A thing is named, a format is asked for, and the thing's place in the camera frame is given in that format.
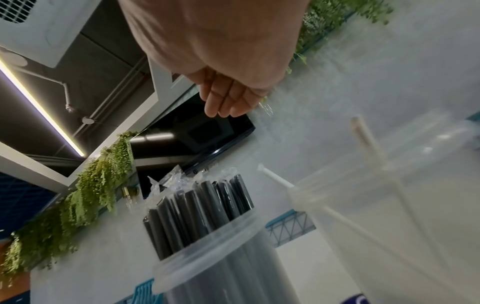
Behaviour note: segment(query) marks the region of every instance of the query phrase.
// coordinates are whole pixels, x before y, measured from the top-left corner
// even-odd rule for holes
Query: clear plastic container
[[[255,209],[163,260],[153,293],[169,304],[298,304]]]
[[[289,190],[371,303],[480,302],[479,135],[429,113]]]

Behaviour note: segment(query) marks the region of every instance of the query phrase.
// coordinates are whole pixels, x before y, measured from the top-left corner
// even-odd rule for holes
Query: black screen
[[[196,94],[130,141],[144,198],[148,176],[159,181],[176,165],[189,174],[255,129],[247,115],[210,118],[204,106]]]

